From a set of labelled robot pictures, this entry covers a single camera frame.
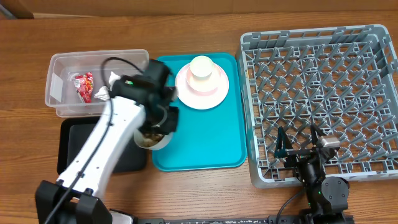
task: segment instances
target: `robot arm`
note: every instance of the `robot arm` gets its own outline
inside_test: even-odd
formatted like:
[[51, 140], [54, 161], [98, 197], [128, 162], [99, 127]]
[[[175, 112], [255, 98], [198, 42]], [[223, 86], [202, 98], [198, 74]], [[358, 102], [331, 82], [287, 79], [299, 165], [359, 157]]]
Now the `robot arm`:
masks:
[[[136, 67], [121, 58], [108, 58], [101, 66], [102, 76], [104, 65], [110, 60], [122, 60]], [[109, 92], [111, 99], [74, 161], [56, 184], [43, 180], [37, 189], [39, 223], [132, 222], [128, 215], [108, 211], [101, 198], [135, 130], [144, 134], [169, 134], [176, 130], [178, 108], [170, 106], [170, 102], [177, 91], [165, 86], [169, 74], [169, 68], [162, 62], [151, 60], [142, 75], [122, 76], [114, 82]]]

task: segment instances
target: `black tray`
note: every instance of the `black tray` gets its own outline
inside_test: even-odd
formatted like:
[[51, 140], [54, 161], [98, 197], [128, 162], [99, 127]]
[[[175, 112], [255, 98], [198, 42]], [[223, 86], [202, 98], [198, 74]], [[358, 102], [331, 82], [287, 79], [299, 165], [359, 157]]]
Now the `black tray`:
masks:
[[[61, 174], [80, 152], [99, 119], [100, 117], [68, 118], [62, 122], [58, 174]], [[129, 172], [145, 168], [146, 154], [146, 149], [138, 147], [131, 138], [113, 172]]]

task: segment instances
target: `teal tray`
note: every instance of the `teal tray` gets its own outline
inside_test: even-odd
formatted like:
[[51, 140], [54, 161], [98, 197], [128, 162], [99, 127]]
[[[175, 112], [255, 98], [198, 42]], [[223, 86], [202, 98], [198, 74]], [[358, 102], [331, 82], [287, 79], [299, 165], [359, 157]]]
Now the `teal tray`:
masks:
[[[154, 165], [162, 171], [215, 169], [240, 166], [247, 156], [244, 116], [235, 58], [227, 53], [200, 54], [211, 58], [226, 72], [229, 90], [224, 101], [208, 110], [195, 110], [180, 100], [177, 131], [171, 142], [152, 151]], [[157, 60], [172, 71], [174, 86], [178, 71], [198, 55], [169, 55]]]

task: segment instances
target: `clear plastic bin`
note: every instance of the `clear plastic bin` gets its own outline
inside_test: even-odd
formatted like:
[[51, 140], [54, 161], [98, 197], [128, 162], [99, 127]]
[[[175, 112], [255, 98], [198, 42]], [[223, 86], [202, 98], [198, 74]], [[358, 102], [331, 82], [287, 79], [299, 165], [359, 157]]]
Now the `clear plastic bin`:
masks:
[[[47, 74], [45, 104], [55, 108], [57, 115], [64, 118], [100, 115], [105, 102], [94, 98], [94, 94], [103, 86], [100, 65], [108, 57], [126, 59], [141, 69], [145, 69], [149, 61], [146, 50], [102, 50], [56, 54], [51, 58]], [[72, 79], [73, 74], [84, 74], [86, 72], [91, 72], [94, 78], [91, 103], [81, 102]], [[136, 75], [139, 73], [134, 67], [116, 60], [110, 61], [106, 65], [105, 77], [107, 81], [111, 72], [117, 75]]]

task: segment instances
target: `wire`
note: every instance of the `wire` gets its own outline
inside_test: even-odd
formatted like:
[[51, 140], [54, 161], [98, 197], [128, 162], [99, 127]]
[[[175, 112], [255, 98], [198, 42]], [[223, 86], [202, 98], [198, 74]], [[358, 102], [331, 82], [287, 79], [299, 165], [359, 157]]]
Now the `wire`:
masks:
[[288, 201], [286, 201], [286, 202], [282, 205], [282, 207], [279, 209], [278, 215], [276, 216], [276, 223], [275, 223], [275, 224], [279, 224], [280, 215], [282, 214], [282, 211], [285, 209], [285, 207], [286, 207], [290, 202], [292, 202], [295, 198], [297, 198], [298, 196], [302, 195], [302, 194], [304, 193], [304, 191], [305, 191], [305, 190], [304, 190], [304, 188], [303, 188], [301, 191], [299, 191], [297, 194], [293, 195], [291, 198], [288, 199]]
[[[136, 65], [134, 65], [132, 62], [129, 62], [123, 58], [118, 58], [118, 57], [110, 57], [105, 59], [100, 67], [100, 74], [101, 74], [101, 79], [102, 82], [104, 83], [104, 86], [107, 86], [106, 84], [106, 80], [105, 80], [105, 74], [104, 74], [104, 68], [105, 65], [111, 61], [111, 60], [120, 60], [122, 62], [126, 62], [129, 65], [132, 65], [134, 68], [136, 68], [139, 72], [143, 73], [143, 71], [141, 69], [139, 69]], [[54, 217], [54, 215], [56, 214], [56, 212], [58, 211], [58, 209], [61, 207], [61, 205], [64, 203], [64, 201], [67, 199], [69, 193], [72, 191], [73, 187], [76, 185], [76, 183], [79, 181], [79, 179], [83, 176], [84, 171], [86, 170], [86, 168], [88, 167], [88, 164], [91, 162], [92, 158], [94, 157], [94, 155], [96, 154], [96, 152], [98, 151], [98, 149], [100, 148], [102, 142], [105, 139], [106, 134], [109, 131], [109, 128], [111, 127], [111, 123], [112, 123], [112, 118], [113, 118], [113, 102], [112, 99], [109, 99], [109, 102], [111, 103], [111, 114], [109, 116], [109, 120], [108, 123], [106, 125], [106, 129], [104, 131], [104, 134], [102, 135], [101, 139], [99, 140], [98, 144], [95, 146], [94, 151], [91, 153], [91, 155], [89, 156], [89, 158], [87, 159], [86, 163], [84, 164], [84, 166], [81, 168], [81, 170], [77, 173], [76, 178], [73, 180], [72, 184], [67, 188], [67, 190], [65, 191], [65, 193], [63, 193], [63, 195], [61, 196], [60, 200], [58, 201], [58, 203], [54, 206], [53, 210], [50, 212], [50, 214], [47, 216], [47, 218], [44, 221], [44, 224], [48, 224], [52, 218]]]

